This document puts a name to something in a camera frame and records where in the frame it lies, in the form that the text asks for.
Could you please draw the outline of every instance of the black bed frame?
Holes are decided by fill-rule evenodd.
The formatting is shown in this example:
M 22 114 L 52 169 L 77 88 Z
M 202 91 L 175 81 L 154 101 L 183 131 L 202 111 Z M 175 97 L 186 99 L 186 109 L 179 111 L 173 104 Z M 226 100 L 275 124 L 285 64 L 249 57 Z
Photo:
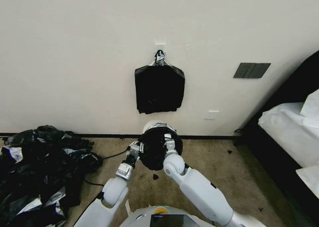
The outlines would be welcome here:
M 297 175 L 301 166 L 259 125 L 264 111 L 290 102 L 304 102 L 319 89 L 319 51 L 307 58 L 243 128 L 243 139 L 277 186 L 292 196 L 301 209 L 319 226 L 319 199 Z

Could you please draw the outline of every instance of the beige carpet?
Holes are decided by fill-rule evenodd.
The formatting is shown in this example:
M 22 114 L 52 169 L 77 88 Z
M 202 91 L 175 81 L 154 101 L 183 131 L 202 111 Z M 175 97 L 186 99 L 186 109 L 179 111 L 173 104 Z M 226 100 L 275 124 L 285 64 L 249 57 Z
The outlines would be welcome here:
M 103 157 L 125 150 L 133 141 L 133 139 L 116 138 L 90 140 L 95 142 L 94 151 Z M 184 161 L 214 183 L 224 193 L 234 210 L 258 218 L 268 227 L 296 226 L 286 199 L 247 149 L 241 147 L 239 152 L 230 140 L 183 140 L 183 145 Z M 95 173 L 88 174 L 86 179 L 105 184 L 109 178 L 115 176 L 115 171 L 124 157 L 123 154 L 104 161 L 103 166 Z M 153 180 L 153 174 L 157 174 L 159 178 Z M 150 171 L 138 162 L 128 187 L 128 199 L 132 211 L 147 207 L 149 204 L 168 205 L 184 209 L 208 221 L 163 170 Z M 101 186 L 83 184 L 81 204 L 69 210 L 66 227 L 73 226 L 101 189 Z M 127 218 L 124 202 L 112 226 L 119 226 Z

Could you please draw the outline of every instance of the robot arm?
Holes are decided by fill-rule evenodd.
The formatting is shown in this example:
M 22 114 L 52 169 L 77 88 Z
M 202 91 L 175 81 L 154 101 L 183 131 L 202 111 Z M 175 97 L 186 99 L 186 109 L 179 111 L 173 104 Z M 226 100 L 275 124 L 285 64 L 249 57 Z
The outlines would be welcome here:
M 176 181 L 185 196 L 209 220 L 225 227 L 265 227 L 254 217 L 235 212 L 223 193 L 199 171 L 187 166 L 181 156 L 166 156 L 164 172 Z
M 116 211 L 125 199 L 129 189 L 127 181 L 132 177 L 135 162 L 139 159 L 140 147 L 137 142 L 129 145 L 130 150 L 126 153 L 126 159 L 119 165 L 115 178 L 110 178 L 102 191 L 84 210 L 76 221 L 74 227 L 107 227 L 110 226 Z

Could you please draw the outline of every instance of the white bedsheet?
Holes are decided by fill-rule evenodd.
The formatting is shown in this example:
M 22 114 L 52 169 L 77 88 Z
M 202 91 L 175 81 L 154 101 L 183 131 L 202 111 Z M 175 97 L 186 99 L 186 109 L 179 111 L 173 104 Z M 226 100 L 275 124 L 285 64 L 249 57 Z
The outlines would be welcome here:
M 318 165 L 319 121 L 300 115 L 303 103 L 280 104 L 259 125 L 303 168 Z
M 296 170 L 298 176 L 308 188 L 319 198 L 319 165 Z

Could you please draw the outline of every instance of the black garbage bag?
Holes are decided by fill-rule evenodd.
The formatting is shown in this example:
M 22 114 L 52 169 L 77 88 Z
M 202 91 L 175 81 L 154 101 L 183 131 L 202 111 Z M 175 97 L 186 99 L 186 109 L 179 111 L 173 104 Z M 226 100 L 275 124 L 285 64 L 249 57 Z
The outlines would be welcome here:
M 0 226 L 62 226 L 80 204 L 84 175 L 102 165 L 88 140 L 40 126 L 5 140 L 0 156 Z
M 155 61 L 135 70 L 136 103 L 139 113 L 176 111 L 184 97 L 184 72 L 170 65 L 158 50 Z

